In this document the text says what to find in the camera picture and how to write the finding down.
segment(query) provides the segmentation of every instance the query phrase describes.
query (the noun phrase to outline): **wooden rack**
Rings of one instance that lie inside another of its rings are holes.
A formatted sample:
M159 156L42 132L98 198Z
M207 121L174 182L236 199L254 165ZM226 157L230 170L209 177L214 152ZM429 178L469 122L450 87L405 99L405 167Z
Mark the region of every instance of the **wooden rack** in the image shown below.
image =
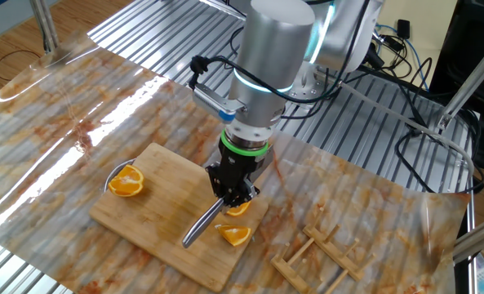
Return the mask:
M320 221L322 214L323 208L320 208L314 222L311 225L306 225L304 227L304 233L310 237L310 239L288 261L283 260L283 256L290 246L289 243L285 244L285 247L271 260L271 264L276 270L278 270L278 272L280 272L280 274L282 274L282 276L302 294L317 293L316 289L319 287L319 284L316 287L310 287L303 278L300 277L299 274L304 271L304 267L307 263L305 259L301 261L296 270L291 266L313 243L316 243L316 245L318 245L343 269L343 272L341 272L336 280L329 286L325 291L325 294L331 294L347 275L351 276L356 282L361 280L363 278L363 270L375 259L375 254L373 253L362 265L358 266L351 261L347 255L359 244L359 239L355 238L354 242L345 252L340 251L333 243L331 243L331 240L340 229L340 225L336 225L327 236L316 229L316 224Z

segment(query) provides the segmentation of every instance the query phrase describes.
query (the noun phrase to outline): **metal grating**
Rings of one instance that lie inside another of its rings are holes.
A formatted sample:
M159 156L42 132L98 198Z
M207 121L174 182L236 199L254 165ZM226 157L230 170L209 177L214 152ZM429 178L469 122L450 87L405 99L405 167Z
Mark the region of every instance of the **metal grating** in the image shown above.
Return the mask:
M100 24L88 35L100 46L145 68L185 84L191 77L192 56L224 55L235 60L229 38L243 21L198 0L137 0ZM239 46L240 37L234 40ZM207 86L227 96L232 72L219 64L201 78ZM397 86L374 77L364 77L351 85L378 103L411 116ZM416 107L428 124L435 122L441 108L419 98ZM305 115L309 108L287 105L286 115ZM407 188L422 190L394 153L394 145L406 132L395 118L342 91L325 103L321 111L306 120L286 120L278 129L344 158ZM468 128L455 120L443 134L471 152ZM429 186L440 192L454 192L467 185L464 163L454 152L428 139L402 145L406 159ZM19 257L0 247L0 294L72 293Z

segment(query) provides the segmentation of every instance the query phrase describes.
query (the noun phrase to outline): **bamboo cutting board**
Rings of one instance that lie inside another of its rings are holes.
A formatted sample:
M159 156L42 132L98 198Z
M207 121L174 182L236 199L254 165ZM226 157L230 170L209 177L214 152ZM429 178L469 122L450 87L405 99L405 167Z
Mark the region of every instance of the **bamboo cutting board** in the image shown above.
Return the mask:
M257 198L241 216L220 213L185 249L183 237L216 200L206 171L154 143L134 165L144 173L142 192L121 198L107 191L89 211L91 217L195 282L221 291L251 239L233 247L215 225L244 225L253 234L268 204Z

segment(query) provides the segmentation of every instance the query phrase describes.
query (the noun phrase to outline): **orange wedge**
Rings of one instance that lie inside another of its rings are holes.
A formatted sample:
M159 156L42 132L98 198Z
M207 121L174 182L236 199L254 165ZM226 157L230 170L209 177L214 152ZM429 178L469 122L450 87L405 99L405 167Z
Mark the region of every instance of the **orange wedge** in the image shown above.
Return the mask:
M144 175L137 167L127 164L109 182L108 187L117 196L135 196L144 188Z
M241 216L243 212L247 210L247 208L249 207L249 204L251 203L250 202L243 203L239 207L233 207L227 211L227 214L230 216Z
M218 231L233 246L244 243L251 236L251 228L240 225L221 225Z

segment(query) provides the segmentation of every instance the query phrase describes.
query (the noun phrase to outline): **plastic sheet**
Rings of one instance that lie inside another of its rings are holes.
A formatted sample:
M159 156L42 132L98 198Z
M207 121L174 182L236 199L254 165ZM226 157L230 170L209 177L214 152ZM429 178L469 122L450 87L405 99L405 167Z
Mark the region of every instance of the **plastic sheet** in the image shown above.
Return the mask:
M109 173L152 141L204 165L218 158L221 126L191 93L97 47L85 35L44 56L0 91L0 244L71 290L203 293L206 289L96 224L89 208ZM349 258L375 261L341 293L452 293L452 247L469 196L424 194L277 133L275 159L256 185L269 210L224 292L295 292L270 265L318 208L320 230L342 228ZM342 270L317 246L302 276L324 292Z

